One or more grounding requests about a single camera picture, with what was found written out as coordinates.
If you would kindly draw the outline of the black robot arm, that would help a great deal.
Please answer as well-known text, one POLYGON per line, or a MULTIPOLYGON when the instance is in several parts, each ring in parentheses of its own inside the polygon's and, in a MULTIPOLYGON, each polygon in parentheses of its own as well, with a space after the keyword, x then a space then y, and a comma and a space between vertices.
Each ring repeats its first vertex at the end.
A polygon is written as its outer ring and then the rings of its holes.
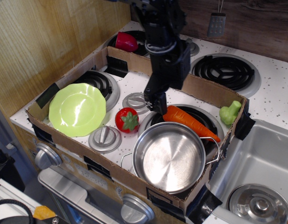
POLYGON ((152 75, 144 90, 149 110, 167 113, 166 91, 180 90, 190 71, 190 45, 180 39, 186 14, 177 0, 126 0, 144 29, 152 75))

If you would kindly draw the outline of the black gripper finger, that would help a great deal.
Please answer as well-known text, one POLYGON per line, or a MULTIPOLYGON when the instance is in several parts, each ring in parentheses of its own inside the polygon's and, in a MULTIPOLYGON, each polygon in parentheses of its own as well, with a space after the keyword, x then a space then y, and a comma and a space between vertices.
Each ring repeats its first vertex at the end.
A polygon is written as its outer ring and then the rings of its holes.
POLYGON ((167 113, 167 101, 166 101, 166 94, 160 93, 160 94, 155 94, 153 96, 153 111, 164 115, 167 113))
POLYGON ((149 91, 145 91, 144 99, 145 99, 146 107, 149 110, 154 110, 155 109, 155 94, 149 91))

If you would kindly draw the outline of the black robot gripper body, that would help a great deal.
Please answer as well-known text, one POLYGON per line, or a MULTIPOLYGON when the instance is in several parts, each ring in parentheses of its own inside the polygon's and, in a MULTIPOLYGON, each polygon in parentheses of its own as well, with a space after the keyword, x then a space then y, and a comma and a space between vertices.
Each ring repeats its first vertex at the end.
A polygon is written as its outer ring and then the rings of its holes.
POLYGON ((190 70, 190 45, 177 43, 162 55, 150 55, 152 75, 144 90, 147 98, 156 98, 169 88, 180 90, 190 70))

